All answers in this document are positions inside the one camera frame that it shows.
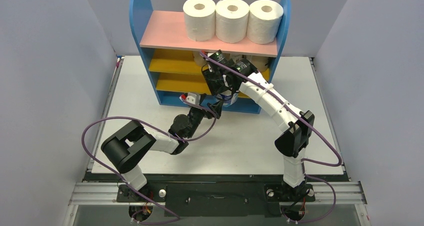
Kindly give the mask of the brown printed paper roll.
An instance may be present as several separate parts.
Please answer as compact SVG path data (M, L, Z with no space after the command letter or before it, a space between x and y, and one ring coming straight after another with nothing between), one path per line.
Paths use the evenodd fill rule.
M199 51L193 51L192 55L193 60L197 66L203 67L208 64L207 61L200 55Z

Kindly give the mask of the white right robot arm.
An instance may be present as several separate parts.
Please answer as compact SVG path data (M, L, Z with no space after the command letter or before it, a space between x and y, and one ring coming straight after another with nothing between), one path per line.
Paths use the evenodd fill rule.
M208 62L213 79L217 78L220 85L248 96L281 130L282 134L274 145L283 155L283 195L292 201L314 196L313 190L306 186L307 178L302 162L312 134L308 124L314 122L314 114L292 106L247 59L226 66L223 63L225 57L220 51L211 54L200 52L200 55Z

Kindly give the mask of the blue roll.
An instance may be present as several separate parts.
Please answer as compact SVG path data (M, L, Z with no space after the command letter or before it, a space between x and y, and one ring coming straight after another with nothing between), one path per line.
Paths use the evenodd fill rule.
M238 91L236 91L235 93L232 93L231 91L227 90L223 93L219 93L215 95L214 98L217 101L222 101L223 107L229 107L237 101L238 95L239 95Z

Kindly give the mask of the blue shelf with coloured boards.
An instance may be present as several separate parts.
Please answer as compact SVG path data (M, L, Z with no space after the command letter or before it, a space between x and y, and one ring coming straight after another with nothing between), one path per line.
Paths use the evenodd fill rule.
M214 37L208 41L193 41L187 37L184 14L179 11L154 10L151 0L129 1L129 25L142 62L159 104L180 106L186 92L206 93L206 102L214 102L201 67L193 58L195 50L269 57L268 69L262 73L271 81L287 39L291 21L291 0L280 0L283 15L276 39L259 45L248 38L238 43L225 43Z

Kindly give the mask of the white roll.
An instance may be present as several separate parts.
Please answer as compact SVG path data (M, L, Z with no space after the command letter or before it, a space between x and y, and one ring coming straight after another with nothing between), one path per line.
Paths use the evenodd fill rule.
M216 4L213 0L186 0L183 12L189 39L207 41L215 36Z
M243 0L220 0L215 7L215 34L226 43L237 43L246 36L250 7Z
M273 0L256 0L249 5L247 37L256 44L268 44L274 41L283 7Z

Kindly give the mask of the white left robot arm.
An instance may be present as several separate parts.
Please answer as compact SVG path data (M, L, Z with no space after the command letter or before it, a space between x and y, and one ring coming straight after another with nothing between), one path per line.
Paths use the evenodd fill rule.
M207 107L190 102L188 105L189 113L177 115L166 133L148 132L141 122L130 120L102 143L101 151L129 184L129 194L136 201L143 201L150 195L148 181L139 166L147 152L181 153L204 118L220 118L223 102L208 103Z

